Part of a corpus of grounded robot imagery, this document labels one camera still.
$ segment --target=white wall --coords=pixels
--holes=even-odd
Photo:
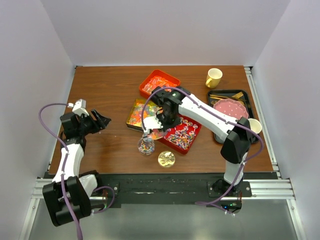
[[[41,0],[76,65],[252,66],[290,0]]]
[[[19,238],[36,177],[55,146],[39,109],[66,102],[73,65],[39,0],[0,1],[0,235]],[[63,108],[48,110],[55,131]]]
[[[310,240],[320,239],[320,1],[291,0],[253,67],[282,175]]]

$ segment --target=white cup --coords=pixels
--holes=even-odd
[[[208,75],[206,76],[205,85],[208,88],[214,89],[222,78],[222,71],[218,68],[211,68],[208,71]]]
[[[261,123],[254,118],[249,118],[248,120],[250,122],[250,129],[254,131],[256,134],[259,134],[262,131]]]

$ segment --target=wooden table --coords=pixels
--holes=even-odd
[[[111,118],[107,128],[101,134],[86,137],[85,155],[80,172],[97,170],[99,173],[221,173],[225,171],[226,161],[220,155],[222,145],[213,139],[213,133],[203,127],[190,151],[182,155],[168,146],[156,141],[155,152],[143,156],[138,152],[141,132],[127,128],[126,119],[134,100],[140,98],[140,83],[155,69],[160,69],[181,81],[181,86],[207,103],[209,88],[205,86],[207,72],[215,66],[107,66],[77,67],[68,99],[75,103],[86,100],[86,109],[96,109],[100,114]],[[242,89],[252,94],[243,66],[218,66],[223,72],[221,82],[216,89]],[[249,155],[259,149],[254,144]],[[172,151],[175,164],[163,168],[158,164],[158,155],[162,151]],[[49,170],[55,174],[61,158],[60,148],[56,147]],[[244,169],[246,172],[272,171],[268,150],[250,160]]]

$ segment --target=black tray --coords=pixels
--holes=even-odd
[[[246,100],[244,102],[244,105],[246,107],[246,110],[248,111],[248,114],[249,114],[249,117],[254,119],[255,116],[254,116],[254,112],[252,111],[252,108],[251,108],[251,103],[250,103],[250,99],[249,99],[249,96],[248,96],[248,93],[244,90],[239,90],[239,89],[228,89],[228,90],[210,90],[207,94],[207,97],[208,97],[208,103],[209,103],[209,106],[210,107],[213,107],[214,104],[219,101],[218,99],[214,99],[214,98],[211,98],[210,97],[210,94],[214,94],[214,95],[220,95],[220,96],[225,96],[225,97],[232,97],[233,95],[237,94],[237,93],[240,93],[242,92],[243,93],[243,96],[240,97],[240,99],[244,99]],[[214,134],[214,139],[220,143],[220,144],[223,144],[224,142],[217,137],[217,135]],[[259,140],[254,137],[254,140],[253,140],[253,143],[257,143]]]

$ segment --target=cable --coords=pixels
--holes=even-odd
[[[231,125],[233,125],[233,126],[235,126],[235,127],[238,127],[238,128],[241,128],[241,129],[244,129],[244,130],[250,132],[250,133],[253,134],[253,135],[259,140],[259,142],[260,142],[260,149],[259,149],[255,154],[247,157],[247,158],[243,161],[242,165],[240,166],[238,172],[236,173],[236,175],[235,175],[235,177],[234,177],[233,182],[231,183],[231,185],[230,185],[229,188],[225,191],[224,194],[222,194],[220,197],[218,197],[216,200],[213,200],[213,201],[209,201],[209,202],[197,201],[197,202],[195,202],[196,205],[211,205],[211,206],[220,208],[219,206],[217,206],[217,205],[215,205],[215,204],[216,204],[217,202],[219,202],[222,198],[224,198],[224,197],[230,192],[230,190],[234,187],[234,185],[235,185],[235,183],[236,183],[236,181],[237,181],[237,178],[239,177],[239,175],[240,175],[242,169],[244,168],[246,162],[247,162],[248,160],[256,157],[257,155],[259,155],[259,154],[262,152],[262,150],[263,150],[263,148],[264,148],[264,142],[263,142],[262,138],[261,138],[257,133],[255,133],[254,131],[252,131],[250,128],[245,127],[245,126],[242,126],[242,125],[240,125],[240,124],[238,124],[238,123],[233,123],[233,122],[229,122],[229,121],[225,120],[223,117],[221,117],[221,116],[219,116],[219,115],[217,115],[217,114],[209,111],[206,107],[202,106],[201,104],[198,104],[198,102],[197,102],[196,100],[194,100],[192,97],[190,97],[190,96],[189,96],[187,93],[185,93],[183,90],[181,90],[181,89],[179,89],[179,88],[176,88],[176,87],[171,87],[171,86],[166,86],[166,87],[162,87],[162,88],[159,88],[159,89],[155,90],[155,91],[148,97],[148,99],[145,101],[145,104],[144,104],[144,106],[143,106],[143,108],[142,108],[142,112],[141,112],[141,123],[142,123],[142,128],[143,128],[144,131],[147,130],[147,129],[146,129],[146,126],[145,126],[145,123],[144,123],[144,112],[145,112],[146,106],[147,106],[148,102],[151,100],[151,98],[152,98],[157,92],[162,91],[162,90],[165,90],[165,89],[175,90],[175,91],[178,91],[178,92],[184,94],[184,95],[185,95],[187,98],[189,98],[195,105],[197,105],[198,108],[203,109],[203,110],[206,111],[207,113],[213,115],[214,117],[216,117],[216,118],[218,118],[219,120],[225,122],[226,124],[231,124]]]
[[[68,155],[69,155],[69,149],[68,149],[68,146],[65,144],[65,142],[62,140],[61,137],[57,136],[53,131],[51,131],[47,125],[44,123],[43,119],[42,119],[42,116],[41,116],[41,113],[44,109],[48,108],[48,107],[51,107],[51,106],[68,106],[68,104],[66,103],[51,103],[51,104],[47,104],[45,106],[43,106],[39,113],[38,113],[38,118],[39,118],[39,121],[41,123],[41,125],[45,128],[45,130],[47,130],[55,139],[57,139],[61,144],[62,146],[65,148],[66,150],[66,154],[64,156],[64,159],[63,159],[63,162],[62,162],[62,167],[61,167],[61,190],[62,190],[62,195],[63,195],[63,199],[65,201],[65,204],[71,214],[71,217],[75,223],[75,227],[76,227],[76,235],[77,235],[77,238],[78,240],[83,240],[84,237],[83,237],[83,234],[82,234],[82,230],[81,230],[81,226],[80,226],[80,222],[75,214],[75,212],[73,211],[72,207],[71,207],[71,204],[70,204],[70,201],[67,197],[67,191],[66,191],[66,187],[65,187],[65,175],[64,175],[64,172],[65,172],[65,167],[66,167],[66,163],[67,163],[67,159],[68,159]],[[112,191],[112,200],[110,202],[110,204],[105,207],[104,209],[101,209],[101,210],[98,210],[96,212],[94,212],[94,214],[98,214],[98,213],[102,213],[104,212],[105,210],[107,210],[108,208],[111,207],[111,205],[114,203],[115,201],[115,192],[114,190],[109,187],[109,186],[101,186],[101,187],[98,187],[96,188],[95,190],[93,190],[93,192],[96,192],[96,191],[99,191],[101,189],[110,189]]]
[[[38,118],[39,118],[39,121],[40,121],[41,125],[45,128],[45,130],[47,130],[54,138],[56,138],[66,150],[66,154],[64,156],[64,160],[62,162],[62,168],[61,168],[61,171],[62,171],[62,173],[61,173],[62,195],[63,195],[63,199],[65,201],[66,207],[68,208],[68,210],[69,210],[69,212],[71,214],[71,217],[72,217],[72,219],[73,219],[73,221],[75,223],[77,238],[78,238],[78,240],[83,240],[84,237],[83,237],[82,230],[81,230],[81,227],[80,227],[80,222],[79,222],[75,212],[73,211],[73,209],[71,207],[70,201],[69,201],[69,199],[67,197],[67,192],[66,192],[66,187],[65,187],[65,175],[64,175],[64,172],[65,172],[65,167],[66,167],[66,163],[67,163],[67,159],[68,159],[68,155],[69,155],[69,149],[68,149],[67,145],[65,144],[65,142],[46,126],[46,124],[42,120],[42,116],[41,116],[41,113],[42,113],[42,111],[44,109],[46,109],[48,107],[51,107],[51,106],[57,106],[57,105],[59,105],[59,106],[68,106],[68,104],[66,104],[66,103],[51,103],[51,104],[45,105],[40,109],[39,114],[38,114]]]

